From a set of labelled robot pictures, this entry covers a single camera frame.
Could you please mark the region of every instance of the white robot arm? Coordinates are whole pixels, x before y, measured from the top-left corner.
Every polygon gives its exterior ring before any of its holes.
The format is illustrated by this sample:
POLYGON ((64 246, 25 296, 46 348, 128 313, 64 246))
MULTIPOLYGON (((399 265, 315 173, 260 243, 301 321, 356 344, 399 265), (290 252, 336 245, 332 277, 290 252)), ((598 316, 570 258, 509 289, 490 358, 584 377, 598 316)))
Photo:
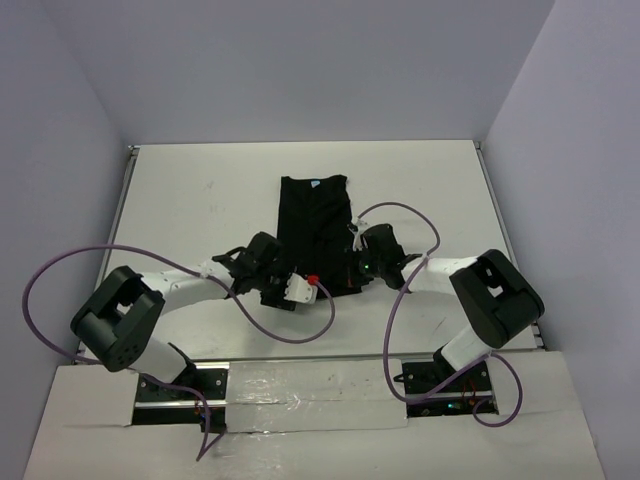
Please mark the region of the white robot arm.
POLYGON ((289 310, 296 303, 313 303, 317 287, 287 271, 280 250, 275 238, 260 232, 246 248, 188 269, 199 276, 116 268, 75 315, 71 329, 109 371, 130 368, 165 383, 191 386, 193 362, 176 346, 152 337, 158 318, 198 302, 223 300, 228 290, 240 295, 257 289, 263 304, 289 310))
POLYGON ((400 290, 413 276, 409 293, 439 292, 460 300, 469 325, 434 355, 444 378, 502 348, 544 313, 542 299, 498 250, 477 257, 430 258, 425 265, 426 255, 405 254, 389 224, 371 227, 356 219, 353 232, 356 284, 380 277, 400 290))

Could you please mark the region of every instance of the gray wall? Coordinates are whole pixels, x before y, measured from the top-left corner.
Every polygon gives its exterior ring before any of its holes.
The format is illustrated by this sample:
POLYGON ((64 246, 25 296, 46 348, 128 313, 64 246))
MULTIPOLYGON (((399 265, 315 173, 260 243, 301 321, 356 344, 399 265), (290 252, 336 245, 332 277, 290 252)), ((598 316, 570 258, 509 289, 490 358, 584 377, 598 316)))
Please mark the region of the gray wall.
POLYGON ((136 143, 484 138, 553 0, 43 0, 136 143))
POLYGON ((640 475, 639 18, 637 0, 558 0, 485 149, 611 480, 640 475))
MULTIPOLYGON (((61 362, 24 325, 22 287, 54 253, 106 240, 126 152, 37 2, 0 2, 0 64, 0 477, 13 480, 61 362)), ((70 261, 35 291, 40 326, 67 347, 77 345, 68 325, 97 260, 70 261)))

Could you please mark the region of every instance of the white table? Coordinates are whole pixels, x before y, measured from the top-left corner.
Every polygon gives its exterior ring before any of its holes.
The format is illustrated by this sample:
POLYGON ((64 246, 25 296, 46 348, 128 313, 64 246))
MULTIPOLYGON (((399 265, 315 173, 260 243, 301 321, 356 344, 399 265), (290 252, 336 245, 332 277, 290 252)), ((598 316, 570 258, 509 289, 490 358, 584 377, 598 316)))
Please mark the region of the white table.
MULTIPOLYGON (((275 232, 280 176, 337 173, 350 179, 356 213, 373 203, 397 200, 429 215, 442 234, 440 256, 462 257, 489 248, 507 252, 470 141, 144 146, 114 240, 197 263, 245 244, 259 230, 275 232)), ((423 251, 433 242, 428 228, 404 211, 385 209, 370 220, 393 223, 407 251, 423 251)), ((107 270, 121 264, 139 271, 161 268, 116 252, 107 270)), ((294 392, 295 408, 319 398, 333 407, 320 405, 295 419, 277 417, 286 425, 295 420, 293 430, 275 430, 286 433, 228 434, 200 463, 194 457, 201 437, 193 425, 130 425, 138 381, 134 374, 111 374, 99 366, 60 367, 25 479, 604 479, 564 360, 558 353, 533 350, 530 329, 508 345, 515 352, 507 357, 525 391, 523 409, 513 424, 488 429, 469 416, 407 420, 404 406, 390 403, 394 399, 384 388, 380 360, 365 364, 356 357, 379 355, 394 294, 375 285, 361 295, 337 299, 335 327, 301 346, 265 338, 231 302, 206 302, 162 318, 158 337, 175 342, 191 357, 233 360, 227 389, 230 430, 238 420, 231 415, 238 407, 233 392, 236 397, 238 389, 271 396, 280 392, 280 379, 300 377, 303 395, 294 392), (301 360, 271 361, 295 356, 349 358, 316 359, 317 368, 301 360), (269 360, 265 371, 271 372, 270 380, 265 376, 265 382, 252 383, 237 374, 260 365, 237 360, 256 358, 269 360), (312 380, 305 368, 320 380, 312 380), (335 378, 329 371, 336 372, 335 378), (357 417, 363 408, 374 412, 372 419, 357 417), (364 425, 363 418, 371 423, 364 425), (357 426, 343 430, 345 425, 357 426)), ((325 304, 290 314, 260 307, 255 295, 244 299, 265 326, 281 335, 308 335, 326 321, 325 304)), ((432 352, 465 323, 453 297, 411 295, 398 318, 392 350, 432 352)), ((399 368, 398 360, 393 368, 399 368)), ((516 401, 513 379, 495 361, 489 362, 489 375, 504 418, 516 401)), ((257 413, 250 411, 252 405, 240 407, 249 409, 249 416, 257 413)), ((273 408, 279 409, 280 401, 273 408)), ((241 426, 239 431, 246 430, 241 426)))
MULTIPOLYGON (((196 264, 246 245, 263 230, 276 233, 280 178, 348 177, 354 214, 381 201, 407 203, 429 216, 442 235, 436 256, 465 257, 497 248, 508 253, 482 166, 471 141, 394 141, 145 145, 140 148, 114 242, 144 247, 184 264, 196 264)), ((367 216, 389 222, 407 252, 423 252, 434 236, 410 212, 386 207, 367 216)), ((107 270, 165 267, 114 252, 107 270)), ((195 359, 248 359, 376 355, 396 292, 381 281, 364 293, 336 299, 337 320, 322 338, 303 345, 275 342, 256 331, 233 302, 204 302, 161 318, 155 334, 195 359)), ((326 302, 296 312, 242 297, 268 329, 304 337, 328 318, 326 302)), ((432 353, 465 324, 457 299, 416 294, 403 303, 391 351, 432 353)), ((530 329, 505 348, 536 347, 530 329)))

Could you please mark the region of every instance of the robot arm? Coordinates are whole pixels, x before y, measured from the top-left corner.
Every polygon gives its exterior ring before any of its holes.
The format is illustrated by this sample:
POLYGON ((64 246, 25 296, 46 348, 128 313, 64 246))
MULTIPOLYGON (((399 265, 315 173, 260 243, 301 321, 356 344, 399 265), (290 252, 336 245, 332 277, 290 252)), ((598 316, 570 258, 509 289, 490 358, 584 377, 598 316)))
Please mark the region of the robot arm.
POLYGON ((313 303, 317 287, 282 267, 280 257, 280 243, 260 232, 246 248, 190 269, 200 273, 197 277, 182 270, 137 274, 116 268, 75 315, 71 329, 111 372, 131 368, 165 383, 195 386, 193 362, 176 346, 152 337, 160 315, 228 298, 228 290, 240 295, 256 289, 263 304, 289 310, 296 303, 313 303))
POLYGON ((445 376, 502 348, 544 313, 540 296, 499 250, 477 257, 433 258, 424 266, 426 255, 406 255, 391 225, 369 227, 358 220, 353 230, 353 277, 360 285, 380 277, 399 290, 422 266, 410 284, 411 293, 439 292, 460 300, 470 324, 434 355, 445 376))

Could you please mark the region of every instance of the white tabletop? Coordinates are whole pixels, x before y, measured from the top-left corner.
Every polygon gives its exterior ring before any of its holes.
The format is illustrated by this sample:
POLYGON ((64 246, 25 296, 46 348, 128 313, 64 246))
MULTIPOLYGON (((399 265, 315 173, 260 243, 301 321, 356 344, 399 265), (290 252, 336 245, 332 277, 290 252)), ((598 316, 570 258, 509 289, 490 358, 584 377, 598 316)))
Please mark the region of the white tabletop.
MULTIPOLYGON (((246 245, 258 231, 276 233, 280 178, 348 177, 354 214, 382 201, 407 203, 429 216, 442 236, 439 257, 465 257, 497 248, 508 253, 489 188, 471 141, 249 143, 142 146, 133 169, 114 242, 147 248, 184 264, 246 245)), ((372 212, 371 224, 389 222, 406 252, 434 242, 413 214, 393 207, 372 212)), ((166 269, 114 252, 108 270, 129 265, 139 272, 166 269)), ((265 337, 233 302, 203 302, 161 317, 155 335, 195 359, 242 359, 373 355, 382 349, 397 292, 382 282, 359 295, 336 299, 337 319, 322 338, 303 345, 265 337)), ((328 318, 328 305, 296 312, 259 305, 257 293, 242 297, 268 329, 304 337, 328 318)), ((408 296, 391 341, 394 353, 431 353, 467 319, 456 298, 408 296)), ((535 348, 531 329, 506 348, 535 348)))

